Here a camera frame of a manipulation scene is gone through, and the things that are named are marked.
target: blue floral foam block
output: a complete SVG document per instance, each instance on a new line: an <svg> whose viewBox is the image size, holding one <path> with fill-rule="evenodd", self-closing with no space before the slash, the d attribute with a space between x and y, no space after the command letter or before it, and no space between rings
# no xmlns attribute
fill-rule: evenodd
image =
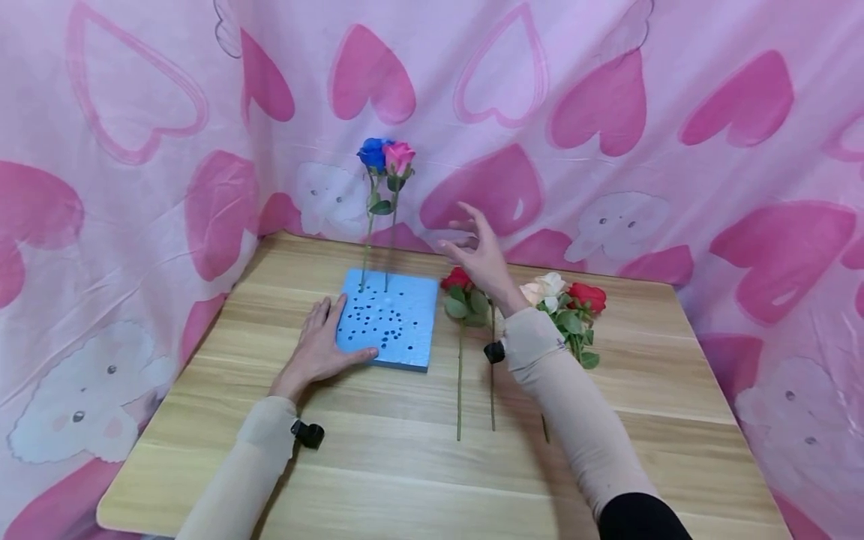
<svg viewBox="0 0 864 540"><path fill-rule="evenodd" d="M362 270L352 268L342 292L348 302L336 331L336 345L350 353L368 346L378 348L371 365L425 373L429 369L432 327L438 282L427 277L390 274L384 292L384 272L366 272L366 286L359 292Z"/></svg>

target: white rose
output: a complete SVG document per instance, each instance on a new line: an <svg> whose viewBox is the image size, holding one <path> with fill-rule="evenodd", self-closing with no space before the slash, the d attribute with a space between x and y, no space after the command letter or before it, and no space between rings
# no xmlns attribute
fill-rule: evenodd
<svg viewBox="0 0 864 540"><path fill-rule="evenodd" d="M558 310L558 295L567 286L567 282L561 279L561 274L558 272L550 272L536 278L534 283L540 286L547 311L555 313Z"/></svg>
<svg viewBox="0 0 864 540"><path fill-rule="evenodd" d="M539 283L526 283L525 285L521 285L519 290L522 291L525 299L532 306L536 306L543 301L543 287Z"/></svg>
<svg viewBox="0 0 864 540"><path fill-rule="evenodd" d="M545 276L540 276L534 280L534 283L543 288L543 296L554 297L558 297L567 285L567 282L561 279L561 274L558 272L550 272Z"/></svg>

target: hand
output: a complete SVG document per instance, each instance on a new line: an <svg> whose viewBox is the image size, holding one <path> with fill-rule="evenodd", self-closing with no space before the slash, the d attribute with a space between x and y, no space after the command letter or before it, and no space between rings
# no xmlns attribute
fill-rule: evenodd
<svg viewBox="0 0 864 540"><path fill-rule="evenodd" d="M328 296L314 304L303 323L294 354L273 380L270 396L286 397L297 403L309 384L331 378L352 365L378 356L375 347L343 353L336 346L336 327L346 300L347 296L341 295L336 305L331 307Z"/></svg>
<svg viewBox="0 0 864 540"><path fill-rule="evenodd" d="M468 232L469 235L455 242L441 240L438 245L444 254L451 262L465 269L471 281L492 298L504 317L528 308L528 301L507 271L498 238L486 221L486 216L467 203L458 204L470 219L451 221L449 226L456 231Z"/></svg>

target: blue rose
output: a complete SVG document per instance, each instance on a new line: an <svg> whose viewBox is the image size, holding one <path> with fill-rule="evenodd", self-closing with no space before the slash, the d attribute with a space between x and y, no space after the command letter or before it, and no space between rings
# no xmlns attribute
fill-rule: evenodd
<svg viewBox="0 0 864 540"><path fill-rule="evenodd" d="M377 139L370 137L363 142L357 153L360 161L368 168L376 169L379 173L384 172L384 150L385 144L393 144L390 139Z"/></svg>

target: fabric backdrop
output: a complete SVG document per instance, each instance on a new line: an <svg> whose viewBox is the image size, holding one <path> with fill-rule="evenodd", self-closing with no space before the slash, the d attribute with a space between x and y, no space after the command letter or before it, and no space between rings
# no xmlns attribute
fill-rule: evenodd
<svg viewBox="0 0 864 540"><path fill-rule="evenodd" d="M0 7L0 537L137 538L99 496L259 234L363 241L367 137L403 248L466 200L675 284L797 537L861 537L860 0Z"/></svg>

